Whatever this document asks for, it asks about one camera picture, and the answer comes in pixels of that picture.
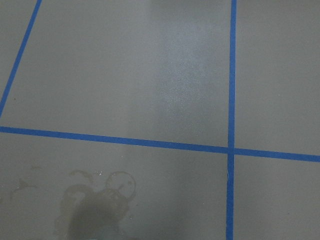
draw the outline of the floor tile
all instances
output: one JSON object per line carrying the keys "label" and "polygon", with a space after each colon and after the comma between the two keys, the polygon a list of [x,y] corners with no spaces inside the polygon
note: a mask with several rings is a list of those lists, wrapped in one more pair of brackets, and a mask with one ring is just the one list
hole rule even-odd
{"label": "floor tile", "polygon": [[320,2],[239,0],[238,148],[320,155]]}
{"label": "floor tile", "polygon": [[4,133],[0,149],[0,239],[225,239],[224,154]]}
{"label": "floor tile", "polygon": [[316,240],[320,164],[236,156],[234,240]]}
{"label": "floor tile", "polygon": [[226,146],[229,32],[224,0],[44,0],[0,124]]}

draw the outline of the blue tape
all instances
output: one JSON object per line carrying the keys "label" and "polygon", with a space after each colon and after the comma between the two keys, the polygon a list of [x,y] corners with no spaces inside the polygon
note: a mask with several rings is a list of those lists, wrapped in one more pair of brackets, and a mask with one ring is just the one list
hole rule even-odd
{"label": "blue tape", "polygon": [[28,42],[32,27],[33,27],[33,25],[35,23],[35,20],[36,20],[37,13],[38,13],[38,10],[40,8],[41,2],[42,2],[42,0],[37,0],[36,4],[34,6],[33,13],[31,15],[28,27],[26,28],[26,31],[25,31],[21,46],[19,48],[18,54],[16,55],[16,58],[15,58],[15,61],[14,61],[14,64],[13,64],[9,79],[8,79],[8,81],[6,83],[6,86],[5,86],[5,89],[3,91],[3,95],[2,95],[2,98],[1,98],[1,101],[0,101],[0,118],[1,118],[2,112],[3,112],[4,108],[5,108],[5,104],[6,104],[6,101],[8,99],[8,95],[9,95],[12,83],[13,83],[13,81],[15,79],[15,76],[16,76],[16,73],[17,73],[17,70],[18,70],[22,55],[23,55],[24,50],[26,48],[26,45],[27,45],[27,42]]}
{"label": "blue tape", "polygon": [[235,172],[235,103],[236,103],[236,16],[237,0],[231,1],[230,59],[229,59],[229,112],[228,162],[226,186],[226,240],[234,239],[234,172]]}
{"label": "blue tape", "polygon": [[228,148],[222,147],[222,146],[197,145],[197,144],[178,143],[178,142],[169,142],[169,141],[153,141],[153,140],[115,137],[115,136],[101,136],[101,135],[60,132],[60,131],[35,130],[35,129],[6,127],[6,126],[0,126],[0,132],[9,133],[9,134],[22,134],[22,135],[31,135],[31,136],[40,136],[40,137],[60,138],[60,139],[84,140],[84,141],[91,141],[91,142],[137,145],[137,146],[165,148],[165,149],[190,150],[190,151],[208,152],[208,153],[219,153],[219,154],[228,153]]}
{"label": "blue tape", "polygon": [[320,163],[320,155],[309,155],[309,154],[298,154],[278,151],[263,151],[263,150],[251,150],[236,148],[234,154],[243,156],[273,158],[273,159],[287,159],[287,160],[298,160],[306,162],[317,162]]}

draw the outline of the epoxy floor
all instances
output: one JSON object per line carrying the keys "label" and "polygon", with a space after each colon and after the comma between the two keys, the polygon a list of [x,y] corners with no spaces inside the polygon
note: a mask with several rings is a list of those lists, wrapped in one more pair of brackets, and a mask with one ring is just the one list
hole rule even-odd
{"label": "epoxy floor", "polygon": [[319,13],[0,0],[0,238],[317,240]]}

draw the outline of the wet spot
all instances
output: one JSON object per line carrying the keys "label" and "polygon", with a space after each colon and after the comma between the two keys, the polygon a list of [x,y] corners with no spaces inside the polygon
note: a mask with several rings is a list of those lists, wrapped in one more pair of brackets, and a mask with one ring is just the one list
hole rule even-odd
{"label": "wet spot", "polygon": [[94,182],[92,174],[82,170],[74,170],[69,173],[69,176],[74,176],[76,174],[81,174],[84,178],[88,179],[91,184]]}
{"label": "wet spot", "polygon": [[24,180],[22,180],[21,178],[19,178],[19,185],[18,187],[11,191],[10,192],[10,201],[12,201],[13,197],[14,197],[14,194],[18,191],[21,191],[23,189],[26,189],[26,188],[37,188],[37,186],[35,185],[29,185],[27,182],[25,182]]}
{"label": "wet spot", "polygon": [[118,190],[123,196],[132,200],[136,195],[136,180],[125,171],[116,171],[107,178],[105,186]]}
{"label": "wet spot", "polygon": [[64,191],[60,202],[60,216],[54,222],[54,234],[58,236],[58,240],[136,239],[126,236],[118,227],[119,221],[127,215],[129,202],[134,197],[133,192],[127,197],[119,191],[128,183],[127,180],[117,184],[117,188],[109,187],[113,179],[111,176],[119,174],[130,176],[135,192],[135,180],[125,172],[112,173],[105,189],[98,192],[85,184],[72,185]]}

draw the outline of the floor square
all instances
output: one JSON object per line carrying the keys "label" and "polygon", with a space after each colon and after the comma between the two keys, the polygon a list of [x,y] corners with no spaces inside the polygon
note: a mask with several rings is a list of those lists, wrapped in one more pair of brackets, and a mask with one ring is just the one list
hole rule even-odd
{"label": "floor square", "polygon": [[0,149],[0,239],[225,239],[225,154],[6,133]]}
{"label": "floor square", "polygon": [[235,146],[320,155],[320,1],[239,0]]}
{"label": "floor square", "polygon": [[42,1],[0,125],[227,146],[230,7]]}
{"label": "floor square", "polygon": [[236,156],[234,240],[317,240],[320,164]]}

